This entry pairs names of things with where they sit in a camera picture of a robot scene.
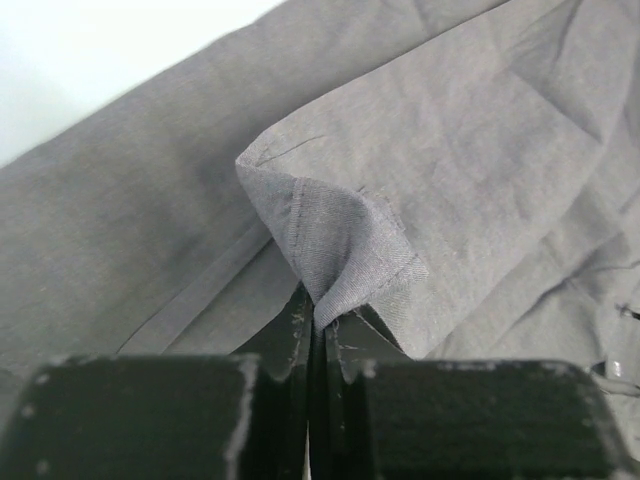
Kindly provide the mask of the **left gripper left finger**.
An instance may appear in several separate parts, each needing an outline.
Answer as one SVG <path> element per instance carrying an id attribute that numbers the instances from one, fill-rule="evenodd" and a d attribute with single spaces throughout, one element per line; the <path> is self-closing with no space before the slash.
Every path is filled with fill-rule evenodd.
<path id="1" fill-rule="evenodd" d="M 228 355 L 41 367 L 1 437 L 5 479 L 301 479 L 312 302 L 298 287 Z"/>

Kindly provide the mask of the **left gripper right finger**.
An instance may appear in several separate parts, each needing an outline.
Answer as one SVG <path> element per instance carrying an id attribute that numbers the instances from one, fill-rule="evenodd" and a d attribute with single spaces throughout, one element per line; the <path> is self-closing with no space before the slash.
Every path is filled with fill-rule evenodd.
<path id="1" fill-rule="evenodd" d="M 562 361 L 416 361 L 364 307 L 324 332 L 323 479 L 635 479 L 599 386 Z"/>

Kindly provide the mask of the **grey long sleeve shirt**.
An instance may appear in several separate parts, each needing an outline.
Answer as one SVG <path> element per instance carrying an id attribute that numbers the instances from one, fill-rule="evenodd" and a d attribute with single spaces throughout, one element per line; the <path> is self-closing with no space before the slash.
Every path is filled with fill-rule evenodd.
<path id="1" fill-rule="evenodd" d="M 639 392 L 639 5 L 288 1 L 1 171 L 1 400 L 229 351 L 297 283 L 409 356 Z"/>

